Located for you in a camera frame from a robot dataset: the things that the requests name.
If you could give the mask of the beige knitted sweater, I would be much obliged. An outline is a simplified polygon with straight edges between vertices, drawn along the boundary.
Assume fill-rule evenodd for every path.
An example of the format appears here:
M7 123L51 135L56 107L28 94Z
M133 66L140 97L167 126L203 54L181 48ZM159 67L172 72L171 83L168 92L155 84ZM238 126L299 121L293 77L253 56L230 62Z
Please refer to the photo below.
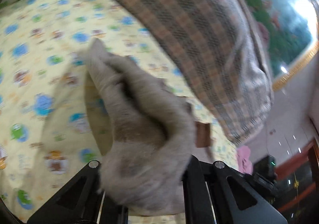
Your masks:
M94 39L85 65L109 118L112 145L102 157L101 190L138 215L184 212L182 176L192 155L208 161L211 133L185 97L131 58Z

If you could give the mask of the pink cloth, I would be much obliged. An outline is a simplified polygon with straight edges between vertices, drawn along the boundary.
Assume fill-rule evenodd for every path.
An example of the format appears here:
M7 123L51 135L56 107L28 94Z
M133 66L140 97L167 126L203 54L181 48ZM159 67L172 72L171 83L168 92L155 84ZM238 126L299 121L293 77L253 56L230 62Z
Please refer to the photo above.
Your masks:
M252 175L253 166L252 162L249 160L251 150L248 146L241 146L237 149L237 163L238 171L243 174Z

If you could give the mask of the red wooden door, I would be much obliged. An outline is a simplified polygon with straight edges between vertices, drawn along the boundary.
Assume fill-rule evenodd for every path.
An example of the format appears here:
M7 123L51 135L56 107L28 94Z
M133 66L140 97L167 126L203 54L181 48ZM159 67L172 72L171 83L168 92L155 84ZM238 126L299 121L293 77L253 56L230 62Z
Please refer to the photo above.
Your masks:
M312 139L275 169L278 194L273 203L288 223L298 223L318 199L318 144Z

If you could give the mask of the yellow cartoon bear quilt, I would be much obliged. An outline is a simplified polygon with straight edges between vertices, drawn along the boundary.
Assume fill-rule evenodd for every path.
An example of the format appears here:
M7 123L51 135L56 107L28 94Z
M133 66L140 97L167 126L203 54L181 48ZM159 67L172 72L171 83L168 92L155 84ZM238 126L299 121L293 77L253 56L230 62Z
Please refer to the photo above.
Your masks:
M210 125L201 161L237 168L236 147L147 29L114 0L21 0L1 10L1 199L27 221L111 146L108 116L83 55L94 39L188 98Z

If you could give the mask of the brown plaid blanket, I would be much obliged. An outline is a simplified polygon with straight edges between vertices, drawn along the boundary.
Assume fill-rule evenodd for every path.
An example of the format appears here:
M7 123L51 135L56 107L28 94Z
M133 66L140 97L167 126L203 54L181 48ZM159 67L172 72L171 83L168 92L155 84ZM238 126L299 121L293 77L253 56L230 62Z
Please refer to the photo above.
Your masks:
M273 90L244 0L116 1L157 40L231 142L241 145L262 130Z

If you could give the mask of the landscape wall painting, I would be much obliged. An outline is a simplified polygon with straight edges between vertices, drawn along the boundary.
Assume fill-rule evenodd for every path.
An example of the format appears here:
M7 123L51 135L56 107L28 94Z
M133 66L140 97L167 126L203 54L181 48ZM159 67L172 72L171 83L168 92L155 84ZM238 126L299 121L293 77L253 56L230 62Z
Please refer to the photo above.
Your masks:
M284 87L318 53L314 0L245 0L267 43L273 89Z

